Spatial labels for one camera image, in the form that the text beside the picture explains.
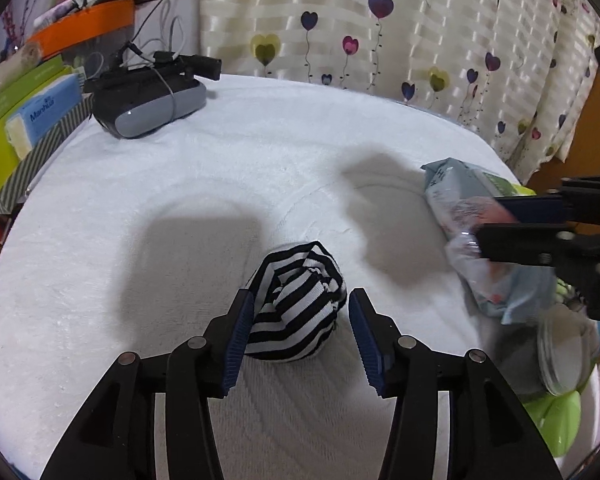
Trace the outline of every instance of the curtain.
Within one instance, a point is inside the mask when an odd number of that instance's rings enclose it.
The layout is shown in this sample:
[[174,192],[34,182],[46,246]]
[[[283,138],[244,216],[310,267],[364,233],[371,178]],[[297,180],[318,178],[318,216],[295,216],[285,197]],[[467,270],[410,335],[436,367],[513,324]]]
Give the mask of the curtain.
[[425,108],[481,136],[522,182],[566,157],[600,44],[586,0],[201,0],[200,12],[202,53],[224,72]]

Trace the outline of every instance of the orange box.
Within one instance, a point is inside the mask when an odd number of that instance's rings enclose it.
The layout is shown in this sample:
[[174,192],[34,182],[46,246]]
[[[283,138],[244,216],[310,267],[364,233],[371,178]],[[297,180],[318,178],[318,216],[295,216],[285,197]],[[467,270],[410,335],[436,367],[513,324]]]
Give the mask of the orange box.
[[133,25],[134,11],[133,0],[99,4],[49,25],[34,34],[29,41],[38,42],[42,48],[43,59],[47,59],[83,41]]

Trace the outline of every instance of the striped hat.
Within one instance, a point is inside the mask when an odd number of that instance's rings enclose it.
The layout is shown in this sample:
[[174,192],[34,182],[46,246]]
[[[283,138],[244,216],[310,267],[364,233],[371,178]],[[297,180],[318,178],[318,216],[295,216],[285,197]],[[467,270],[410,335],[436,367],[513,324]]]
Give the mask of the striped hat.
[[314,354],[347,301],[340,269],[320,242],[271,253],[248,288],[256,316],[245,354],[266,361]]

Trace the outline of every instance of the table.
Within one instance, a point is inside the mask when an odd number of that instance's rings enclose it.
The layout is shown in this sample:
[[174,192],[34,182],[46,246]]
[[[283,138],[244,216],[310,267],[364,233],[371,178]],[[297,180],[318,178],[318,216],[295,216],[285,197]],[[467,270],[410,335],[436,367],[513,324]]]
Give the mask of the table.
[[[282,244],[320,240],[349,290],[364,286],[435,350],[488,346],[493,320],[446,262],[419,169],[454,156],[511,179],[485,142],[325,86],[222,76],[208,88],[204,109],[142,139],[83,125],[13,227],[0,258],[0,449],[32,479],[117,355],[201,334]],[[378,476],[394,403],[368,386],[346,309],[338,323],[313,359],[246,358],[212,402],[227,480]]]

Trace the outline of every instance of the striped box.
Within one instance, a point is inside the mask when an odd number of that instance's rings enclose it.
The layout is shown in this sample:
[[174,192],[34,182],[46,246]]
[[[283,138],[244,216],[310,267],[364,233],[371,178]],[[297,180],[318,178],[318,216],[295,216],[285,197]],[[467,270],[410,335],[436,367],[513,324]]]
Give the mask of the striped box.
[[91,95],[84,97],[82,102],[75,105],[56,126],[51,128],[21,161],[0,189],[0,214],[8,215],[13,211],[18,200],[25,195],[27,187],[52,153],[91,114],[92,105]]

